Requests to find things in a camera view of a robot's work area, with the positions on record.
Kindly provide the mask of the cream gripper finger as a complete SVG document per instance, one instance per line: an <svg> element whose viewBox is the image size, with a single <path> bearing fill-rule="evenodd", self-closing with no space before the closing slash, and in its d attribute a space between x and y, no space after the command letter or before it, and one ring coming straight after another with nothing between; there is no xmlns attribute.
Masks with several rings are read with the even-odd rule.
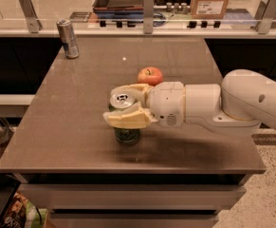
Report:
<svg viewBox="0 0 276 228"><path fill-rule="evenodd" d="M123 110L105 112L103 118L110 126L124 129L142 129L158 122L151 110L144 108L141 102Z"/></svg>
<svg viewBox="0 0 276 228"><path fill-rule="evenodd" d="M117 99L120 95L132 95L142 106L146 106L148 93L152 88L148 84L122 85L112 89L110 96Z"/></svg>

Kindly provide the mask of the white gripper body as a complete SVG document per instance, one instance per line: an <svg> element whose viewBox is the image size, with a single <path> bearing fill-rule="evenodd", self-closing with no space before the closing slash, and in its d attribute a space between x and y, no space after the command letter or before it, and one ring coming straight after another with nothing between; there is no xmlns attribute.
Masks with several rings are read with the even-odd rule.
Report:
<svg viewBox="0 0 276 228"><path fill-rule="evenodd" d="M157 122L164 127L184 123L184 85L180 82L163 82L153 87L147 106Z"/></svg>

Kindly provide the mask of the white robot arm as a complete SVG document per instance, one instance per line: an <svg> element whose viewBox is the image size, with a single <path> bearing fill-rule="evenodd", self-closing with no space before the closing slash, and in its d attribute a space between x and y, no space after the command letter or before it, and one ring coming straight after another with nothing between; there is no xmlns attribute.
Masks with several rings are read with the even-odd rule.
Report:
<svg viewBox="0 0 276 228"><path fill-rule="evenodd" d="M246 69L229 72L219 85L122 85L111 91L109 104L114 109L103 117L116 128L198 124L235 136L250 136L261 124L276 130L276 82Z"/></svg>

